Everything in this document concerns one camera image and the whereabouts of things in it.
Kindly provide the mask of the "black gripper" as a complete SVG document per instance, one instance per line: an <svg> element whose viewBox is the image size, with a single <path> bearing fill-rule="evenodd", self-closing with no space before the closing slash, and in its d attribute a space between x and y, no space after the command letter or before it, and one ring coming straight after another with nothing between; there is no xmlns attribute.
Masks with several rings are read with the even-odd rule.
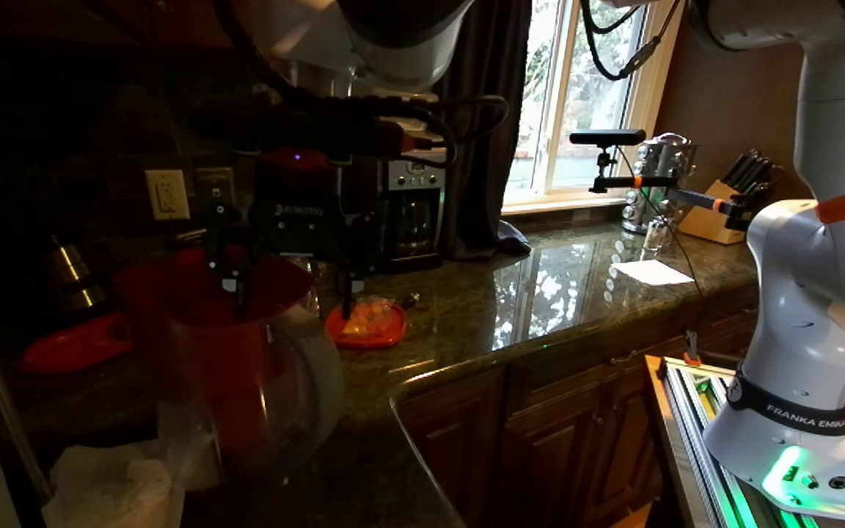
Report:
<svg viewBox="0 0 845 528"><path fill-rule="evenodd" d="M251 201L213 194L204 209L204 267L237 313L251 310L256 269L273 256L304 256L333 269L339 310L379 260L382 162L319 149L269 149L251 165Z"/></svg>

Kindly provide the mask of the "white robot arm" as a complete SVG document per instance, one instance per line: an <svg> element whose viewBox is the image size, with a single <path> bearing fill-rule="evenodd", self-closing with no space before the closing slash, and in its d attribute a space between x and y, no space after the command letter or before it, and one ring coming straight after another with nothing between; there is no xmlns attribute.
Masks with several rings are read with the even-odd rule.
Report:
<svg viewBox="0 0 845 528"><path fill-rule="evenodd" d="M703 448L769 501L845 518L845 0L688 0L721 50L803 50L800 200L749 223L759 323Z"/></svg>

